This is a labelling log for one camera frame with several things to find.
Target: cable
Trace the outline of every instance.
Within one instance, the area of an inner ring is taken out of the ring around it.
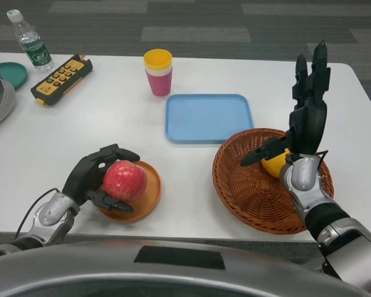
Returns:
[[[319,165],[317,166],[317,170],[320,169],[320,166],[321,166],[322,163],[323,163],[323,159],[324,159],[324,157],[327,155],[327,153],[328,153],[328,150],[324,150],[324,151],[322,151],[322,152],[318,152],[318,153],[315,154],[316,156],[322,155],[322,157],[320,158],[320,161],[319,161]]]
[[[29,210],[27,211],[27,213],[25,214],[25,216],[23,217],[23,220],[22,222],[20,222],[20,225],[18,227],[18,230],[15,234],[15,237],[14,237],[14,240],[18,238],[19,236],[19,233],[20,233],[20,230],[22,229],[23,227],[23,224],[25,223],[27,217],[29,216],[30,212],[33,210],[34,206],[36,206],[36,204],[42,200],[42,198],[44,198],[46,195],[48,195],[50,192],[53,192],[53,191],[56,191],[56,192],[60,192],[56,187],[53,187],[52,189],[46,191],[43,195],[39,196],[39,198],[36,199],[36,201],[34,201],[34,203],[32,204],[32,206],[29,208]]]

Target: brown woven basket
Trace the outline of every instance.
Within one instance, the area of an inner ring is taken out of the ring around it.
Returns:
[[[213,183],[224,205],[245,224],[273,234],[295,234],[305,227],[279,179],[270,176],[261,162],[240,166],[241,160],[267,139],[283,136],[283,131],[274,129],[251,129],[233,135],[216,154]],[[324,162],[320,173],[322,187],[333,197],[333,181]]]

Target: water bottle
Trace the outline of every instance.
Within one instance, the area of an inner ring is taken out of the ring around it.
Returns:
[[[14,24],[15,37],[20,47],[27,54],[34,67],[39,71],[50,70],[54,63],[39,34],[24,21],[22,14],[17,9],[7,12],[7,16]]]

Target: robotic hand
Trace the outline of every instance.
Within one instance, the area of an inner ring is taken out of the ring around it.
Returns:
[[[117,160],[136,162],[140,157],[113,144],[82,158],[67,178],[62,192],[55,193],[36,211],[32,229],[12,243],[0,245],[0,256],[61,243],[72,228],[80,206],[88,200],[106,210],[133,212],[130,205],[100,190],[104,174]]]
[[[241,166],[269,160],[289,148],[279,178],[291,193],[294,210],[318,243],[325,258],[323,271],[371,293],[371,233],[343,211],[320,184],[321,159],[316,151],[327,114],[323,94],[330,82],[324,41],[315,48],[309,76],[305,57],[298,57],[296,79],[292,96],[297,105],[290,114],[286,136],[269,139],[248,154]]]

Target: lemon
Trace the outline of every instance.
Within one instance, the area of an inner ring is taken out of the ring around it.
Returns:
[[[262,159],[261,163],[264,169],[274,178],[279,178],[280,170],[286,164],[286,155],[290,151],[286,148],[284,153],[278,155],[270,160]]]

